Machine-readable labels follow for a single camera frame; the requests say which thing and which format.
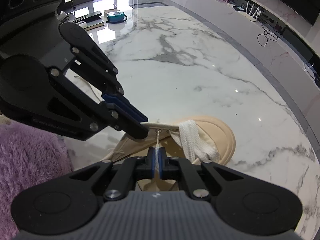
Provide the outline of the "white shoelace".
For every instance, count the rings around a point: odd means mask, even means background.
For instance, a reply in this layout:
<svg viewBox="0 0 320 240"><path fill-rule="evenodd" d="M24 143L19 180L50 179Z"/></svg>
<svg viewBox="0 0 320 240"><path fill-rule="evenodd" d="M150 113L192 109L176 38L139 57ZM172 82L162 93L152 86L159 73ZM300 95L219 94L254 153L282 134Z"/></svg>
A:
<svg viewBox="0 0 320 240"><path fill-rule="evenodd" d="M209 142L194 120L175 125L150 123L150 129L159 131L156 145L165 148L170 157L188 159L192 164L220 161L214 142Z"/></svg>

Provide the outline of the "beige canvas shoe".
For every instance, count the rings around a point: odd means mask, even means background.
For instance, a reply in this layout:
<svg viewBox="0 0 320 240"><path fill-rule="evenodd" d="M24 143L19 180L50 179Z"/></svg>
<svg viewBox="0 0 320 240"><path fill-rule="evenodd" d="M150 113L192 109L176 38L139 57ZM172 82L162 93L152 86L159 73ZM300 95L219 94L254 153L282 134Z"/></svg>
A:
<svg viewBox="0 0 320 240"><path fill-rule="evenodd" d="M145 139L125 134L103 161L145 157L150 147L164 147L169 157L186 158L192 164L215 162L226 165L232 158L236 139L231 128L212 116L194 116L174 124L142 123L148 129Z"/></svg>

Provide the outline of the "black remote control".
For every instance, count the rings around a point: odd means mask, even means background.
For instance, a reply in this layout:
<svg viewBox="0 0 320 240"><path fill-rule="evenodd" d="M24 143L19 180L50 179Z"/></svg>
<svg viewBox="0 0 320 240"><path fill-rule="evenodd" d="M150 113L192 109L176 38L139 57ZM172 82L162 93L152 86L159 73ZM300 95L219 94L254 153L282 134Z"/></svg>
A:
<svg viewBox="0 0 320 240"><path fill-rule="evenodd" d="M73 20L69 20L68 22L79 24L79 23L83 23L83 22L91 23L91 22L96 22L96 21L99 21L99 22L103 21L101 19L101 12L100 11L92 12L92 13L86 14L84 16L77 17Z"/></svg>

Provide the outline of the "teal round container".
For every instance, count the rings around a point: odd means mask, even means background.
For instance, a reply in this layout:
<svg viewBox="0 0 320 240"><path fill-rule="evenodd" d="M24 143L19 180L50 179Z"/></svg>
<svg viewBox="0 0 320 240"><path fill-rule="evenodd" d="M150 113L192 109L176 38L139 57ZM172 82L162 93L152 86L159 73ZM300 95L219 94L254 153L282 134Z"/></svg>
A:
<svg viewBox="0 0 320 240"><path fill-rule="evenodd" d="M111 11L106 13L106 23L118 24L127 20L127 15L122 11Z"/></svg>

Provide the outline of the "purple fluffy garment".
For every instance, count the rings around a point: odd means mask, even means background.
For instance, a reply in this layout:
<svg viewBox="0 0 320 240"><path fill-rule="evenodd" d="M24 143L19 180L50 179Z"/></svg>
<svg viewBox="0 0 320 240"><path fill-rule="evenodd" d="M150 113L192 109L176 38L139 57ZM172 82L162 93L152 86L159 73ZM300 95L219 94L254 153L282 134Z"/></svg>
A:
<svg viewBox="0 0 320 240"><path fill-rule="evenodd" d="M1 239L12 239L18 232L10 206L21 191L72 169L57 135L18 122L1 124Z"/></svg>

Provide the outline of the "white wifi router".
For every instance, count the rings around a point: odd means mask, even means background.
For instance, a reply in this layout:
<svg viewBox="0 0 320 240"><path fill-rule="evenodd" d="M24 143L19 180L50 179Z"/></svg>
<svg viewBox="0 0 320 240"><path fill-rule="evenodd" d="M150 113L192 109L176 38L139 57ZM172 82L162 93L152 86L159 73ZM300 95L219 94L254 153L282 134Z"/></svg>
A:
<svg viewBox="0 0 320 240"><path fill-rule="evenodd" d="M260 7L256 7L254 3L251 4L247 2L244 10L240 10L238 13L242 16L245 16L245 18L251 22L256 22L262 14L262 11L260 10Z"/></svg>

